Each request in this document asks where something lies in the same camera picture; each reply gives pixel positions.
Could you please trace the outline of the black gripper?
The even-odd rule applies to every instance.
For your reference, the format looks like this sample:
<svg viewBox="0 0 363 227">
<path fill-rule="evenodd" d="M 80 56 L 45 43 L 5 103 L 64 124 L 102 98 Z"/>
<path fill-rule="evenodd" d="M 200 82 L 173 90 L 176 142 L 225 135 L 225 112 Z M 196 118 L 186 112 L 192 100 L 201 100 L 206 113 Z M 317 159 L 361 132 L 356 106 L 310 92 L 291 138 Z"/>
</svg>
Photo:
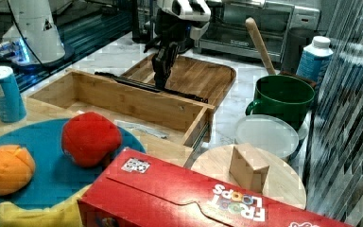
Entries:
<svg viewBox="0 0 363 227">
<path fill-rule="evenodd" d="M 156 37 L 145 45 L 144 52 L 148 52 L 157 43 L 161 45 L 151 59 L 155 72 L 155 86 L 158 89 L 165 87 L 175 59 L 184 46 L 190 26 L 191 23 L 187 20 L 182 20 L 162 9 L 157 10 L 154 28 Z"/>
</svg>

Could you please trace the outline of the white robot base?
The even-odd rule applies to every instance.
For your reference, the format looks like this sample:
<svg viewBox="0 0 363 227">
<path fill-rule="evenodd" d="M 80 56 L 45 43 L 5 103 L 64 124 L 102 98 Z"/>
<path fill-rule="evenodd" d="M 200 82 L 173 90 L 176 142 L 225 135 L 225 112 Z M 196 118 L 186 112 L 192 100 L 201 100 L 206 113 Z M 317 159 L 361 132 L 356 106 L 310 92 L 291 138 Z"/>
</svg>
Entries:
<svg viewBox="0 0 363 227">
<path fill-rule="evenodd" d="M 49 0 L 8 0 L 12 27 L 0 43 L 0 57 L 19 68 L 53 68 L 74 49 L 60 37 Z"/>
</svg>

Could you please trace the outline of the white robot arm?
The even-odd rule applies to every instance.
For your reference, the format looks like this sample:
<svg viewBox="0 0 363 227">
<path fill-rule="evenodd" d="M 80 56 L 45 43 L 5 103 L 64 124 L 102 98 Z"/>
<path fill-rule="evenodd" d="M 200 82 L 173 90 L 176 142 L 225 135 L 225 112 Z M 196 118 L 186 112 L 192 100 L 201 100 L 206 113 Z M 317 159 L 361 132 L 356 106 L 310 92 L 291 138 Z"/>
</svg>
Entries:
<svg viewBox="0 0 363 227">
<path fill-rule="evenodd" d="M 187 37 L 198 40 L 207 30 L 211 17 L 205 0 L 157 0 L 154 32 L 156 37 L 145 46 L 145 52 L 158 44 L 152 57 L 154 81 L 163 90 L 171 68 Z"/>
</svg>

